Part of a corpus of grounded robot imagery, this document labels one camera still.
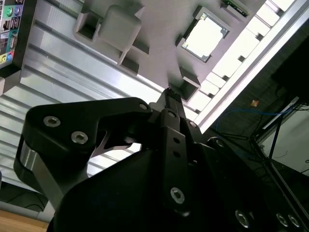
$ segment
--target circuit board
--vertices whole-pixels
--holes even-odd
[[[25,0],[0,0],[0,69],[13,61]]]

